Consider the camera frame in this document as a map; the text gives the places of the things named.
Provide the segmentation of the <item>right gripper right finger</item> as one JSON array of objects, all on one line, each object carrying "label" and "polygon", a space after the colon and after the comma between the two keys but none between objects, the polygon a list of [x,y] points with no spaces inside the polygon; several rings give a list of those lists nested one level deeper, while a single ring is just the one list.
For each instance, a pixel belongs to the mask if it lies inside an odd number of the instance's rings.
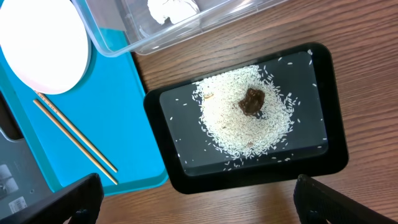
[{"label": "right gripper right finger", "polygon": [[300,222],[306,224],[397,224],[396,221],[303,174],[297,179],[294,204]]}]

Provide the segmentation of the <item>white tissue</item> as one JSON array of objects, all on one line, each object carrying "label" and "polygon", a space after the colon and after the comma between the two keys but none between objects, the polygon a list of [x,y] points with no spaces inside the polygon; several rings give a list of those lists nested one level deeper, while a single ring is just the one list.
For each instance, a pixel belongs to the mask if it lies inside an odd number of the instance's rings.
[{"label": "white tissue", "polygon": [[147,6],[151,16],[160,25],[167,19],[177,24],[200,12],[194,0],[148,0]]}]

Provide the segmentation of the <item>brown food scrap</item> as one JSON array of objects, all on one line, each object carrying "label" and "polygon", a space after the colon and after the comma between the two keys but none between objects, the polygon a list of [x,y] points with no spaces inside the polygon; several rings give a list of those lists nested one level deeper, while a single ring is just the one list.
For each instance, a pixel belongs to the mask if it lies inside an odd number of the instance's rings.
[{"label": "brown food scrap", "polygon": [[264,104],[265,93],[262,90],[248,88],[244,98],[238,103],[243,114],[254,116]]}]

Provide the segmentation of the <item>pile of white rice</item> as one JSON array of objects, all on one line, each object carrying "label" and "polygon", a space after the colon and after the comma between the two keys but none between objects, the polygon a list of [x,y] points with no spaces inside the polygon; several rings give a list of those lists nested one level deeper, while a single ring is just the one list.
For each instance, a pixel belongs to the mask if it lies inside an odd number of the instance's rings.
[{"label": "pile of white rice", "polygon": [[[265,93],[254,116],[238,103]],[[190,176],[290,162],[328,148],[311,51],[213,75],[160,96],[177,157]]]}]

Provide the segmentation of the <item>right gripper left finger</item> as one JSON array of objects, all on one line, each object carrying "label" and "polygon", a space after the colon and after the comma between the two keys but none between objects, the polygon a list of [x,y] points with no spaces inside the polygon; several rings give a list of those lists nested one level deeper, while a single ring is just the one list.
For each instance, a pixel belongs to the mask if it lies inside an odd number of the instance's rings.
[{"label": "right gripper left finger", "polygon": [[92,173],[1,220],[3,224],[95,224],[104,198],[100,176]]}]

